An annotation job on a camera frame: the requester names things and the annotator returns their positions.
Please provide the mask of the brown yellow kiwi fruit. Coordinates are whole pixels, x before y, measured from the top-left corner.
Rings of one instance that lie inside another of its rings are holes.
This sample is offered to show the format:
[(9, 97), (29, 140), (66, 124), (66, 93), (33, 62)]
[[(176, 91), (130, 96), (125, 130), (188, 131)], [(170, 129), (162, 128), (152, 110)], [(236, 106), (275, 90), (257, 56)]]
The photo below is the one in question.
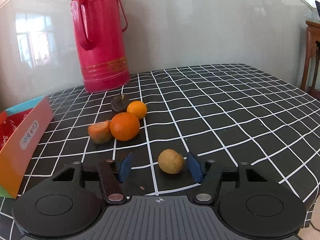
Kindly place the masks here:
[(159, 168), (167, 174), (178, 174), (183, 170), (184, 158), (175, 150), (163, 150), (158, 156)]

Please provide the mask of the medium orange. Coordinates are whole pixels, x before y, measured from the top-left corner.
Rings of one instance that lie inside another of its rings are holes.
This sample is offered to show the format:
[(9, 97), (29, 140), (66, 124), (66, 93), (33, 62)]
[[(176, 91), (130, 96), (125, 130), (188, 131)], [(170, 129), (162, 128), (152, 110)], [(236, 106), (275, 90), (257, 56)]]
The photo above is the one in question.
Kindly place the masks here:
[(110, 121), (111, 134), (119, 141), (129, 141), (136, 137), (140, 130), (139, 119), (127, 112), (116, 114)]

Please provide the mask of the cut orange persimmon piece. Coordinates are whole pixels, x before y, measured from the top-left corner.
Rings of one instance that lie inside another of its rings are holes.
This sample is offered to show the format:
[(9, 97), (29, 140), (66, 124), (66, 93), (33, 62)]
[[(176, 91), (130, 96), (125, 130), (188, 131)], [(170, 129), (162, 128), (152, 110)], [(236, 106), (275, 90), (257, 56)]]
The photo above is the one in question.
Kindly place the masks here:
[(109, 120), (92, 124), (88, 126), (87, 130), (90, 139), (95, 144), (101, 145), (112, 139)]

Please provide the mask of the small orange tangerine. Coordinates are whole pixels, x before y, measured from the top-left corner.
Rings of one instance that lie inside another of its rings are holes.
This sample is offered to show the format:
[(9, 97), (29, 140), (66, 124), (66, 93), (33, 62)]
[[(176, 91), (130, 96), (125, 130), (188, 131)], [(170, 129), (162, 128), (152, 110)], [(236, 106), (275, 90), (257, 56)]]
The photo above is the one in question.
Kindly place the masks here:
[(141, 120), (146, 116), (148, 109), (144, 102), (132, 101), (131, 103), (129, 103), (126, 111), (127, 113), (131, 113), (134, 116), (136, 116), (139, 120)]

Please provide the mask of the dark mangosteen near thermos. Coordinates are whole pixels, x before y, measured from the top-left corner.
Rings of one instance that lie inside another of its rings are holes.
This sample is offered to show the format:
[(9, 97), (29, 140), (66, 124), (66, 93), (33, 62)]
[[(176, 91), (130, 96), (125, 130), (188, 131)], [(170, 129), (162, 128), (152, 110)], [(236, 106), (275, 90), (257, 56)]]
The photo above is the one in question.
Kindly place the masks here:
[(127, 96), (123, 94), (119, 94), (114, 97), (111, 101), (111, 109), (114, 113), (122, 113), (127, 110), (128, 105), (130, 104), (130, 100)]

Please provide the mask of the colourful cardboard box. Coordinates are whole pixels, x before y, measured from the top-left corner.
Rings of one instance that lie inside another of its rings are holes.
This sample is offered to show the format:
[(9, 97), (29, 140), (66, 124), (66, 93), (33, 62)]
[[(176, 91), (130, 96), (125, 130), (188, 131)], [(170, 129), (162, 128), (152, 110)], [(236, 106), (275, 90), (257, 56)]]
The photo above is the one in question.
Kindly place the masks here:
[(52, 119), (46, 96), (1, 113), (1, 197), (17, 197), (29, 162)]

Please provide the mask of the carved wooden plant stand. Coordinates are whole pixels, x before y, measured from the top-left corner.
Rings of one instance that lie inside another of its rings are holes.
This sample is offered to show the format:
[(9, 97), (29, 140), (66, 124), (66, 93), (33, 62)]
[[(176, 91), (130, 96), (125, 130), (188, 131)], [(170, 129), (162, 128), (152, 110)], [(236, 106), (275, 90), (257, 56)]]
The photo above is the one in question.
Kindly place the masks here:
[(307, 79), (310, 68), (310, 60), (312, 58), (316, 59), (315, 69), (312, 78), (312, 84), (309, 87), (308, 94), (319, 101), (319, 90), (315, 88), (317, 82), (317, 76), (319, 71), (319, 23), (306, 21), (306, 49), (305, 49), (305, 61), (303, 76), (300, 85), (300, 89), (306, 92), (307, 89)]

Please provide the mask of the red thermos flask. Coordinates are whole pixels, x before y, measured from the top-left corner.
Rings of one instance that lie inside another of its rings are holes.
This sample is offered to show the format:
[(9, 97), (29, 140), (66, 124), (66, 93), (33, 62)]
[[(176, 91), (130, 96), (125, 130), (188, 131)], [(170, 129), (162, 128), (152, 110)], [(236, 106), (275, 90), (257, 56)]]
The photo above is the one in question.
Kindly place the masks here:
[(85, 90), (105, 92), (129, 82), (121, 0), (72, 0), (71, 12)]

